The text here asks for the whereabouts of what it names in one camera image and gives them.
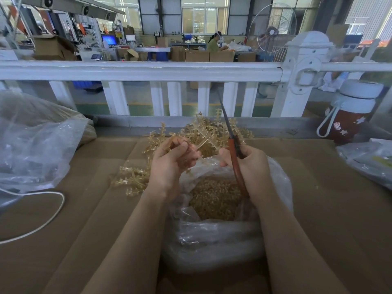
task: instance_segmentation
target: left hand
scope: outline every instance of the left hand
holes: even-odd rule
[[[174,200],[179,194],[179,177],[186,169],[193,167],[201,156],[196,146],[187,138],[176,136],[168,138],[154,152],[148,187],[166,202]]]

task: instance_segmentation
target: blue screen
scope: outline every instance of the blue screen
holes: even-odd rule
[[[116,45],[116,39],[114,36],[107,35],[107,36],[102,36],[103,41],[106,41],[108,45]]]

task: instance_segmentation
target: red scissors handle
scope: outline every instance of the red scissors handle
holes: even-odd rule
[[[238,188],[239,191],[241,192],[241,195],[244,197],[249,197],[249,193],[246,189],[245,186],[245,181],[242,176],[241,170],[239,168],[238,160],[237,160],[237,152],[236,152],[236,142],[238,142],[238,137],[235,136],[233,138],[228,139],[228,150],[230,151],[230,157],[231,157],[231,163],[233,164],[233,171],[234,171],[234,176],[236,177],[237,183],[238,183]]]

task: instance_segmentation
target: scissor blade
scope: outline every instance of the scissor blade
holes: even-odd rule
[[[225,118],[228,134],[229,134],[230,138],[234,139],[234,133],[233,133],[233,130],[231,129],[230,122],[228,121],[228,117],[227,117],[227,114],[226,114],[226,110],[225,110],[225,108],[223,106],[222,99],[220,98],[219,94],[218,94],[218,97],[219,97],[219,102],[221,103],[223,117]]]

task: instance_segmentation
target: green floor stripe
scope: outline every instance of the green floor stripe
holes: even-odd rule
[[[82,114],[110,114],[107,104],[76,104],[78,111]],[[132,116],[153,116],[152,105],[128,105],[130,115]],[[218,105],[210,105],[208,109],[209,116],[215,116],[216,110],[219,108]],[[269,117],[271,115],[272,106],[255,106],[253,109],[252,117]],[[242,105],[238,105],[235,108],[234,116],[241,116]],[[169,116],[169,105],[164,105],[165,116]],[[194,116],[198,113],[196,105],[183,105],[182,115],[183,116]]]

